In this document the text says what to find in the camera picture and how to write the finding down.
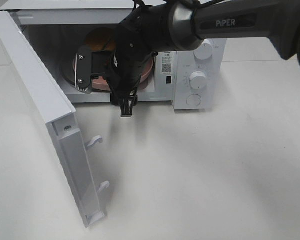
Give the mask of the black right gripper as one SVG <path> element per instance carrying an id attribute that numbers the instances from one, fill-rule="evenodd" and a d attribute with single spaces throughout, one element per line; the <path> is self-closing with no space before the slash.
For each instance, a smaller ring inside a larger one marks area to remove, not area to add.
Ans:
<path id="1" fill-rule="evenodd" d="M 149 14 L 130 15 L 114 30 L 113 75 L 107 82 L 112 91 L 110 103 L 120 108 L 121 118 L 133 115 L 143 70 L 157 52 L 150 42 L 154 20 Z"/>

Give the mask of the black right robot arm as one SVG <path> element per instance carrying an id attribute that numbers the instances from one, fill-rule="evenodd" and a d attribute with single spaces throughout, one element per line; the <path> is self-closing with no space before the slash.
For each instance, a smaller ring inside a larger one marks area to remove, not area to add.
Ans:
<path id="1" fill-rule="evenodd" d="M 279 56 L 300 65 L 300 0 L 141 0 L 114 30 L 107 83 L 110 102 L 130 117 L 147 61 L 157 53 L 193 51 L 206 39 L 268 38 Z"/>

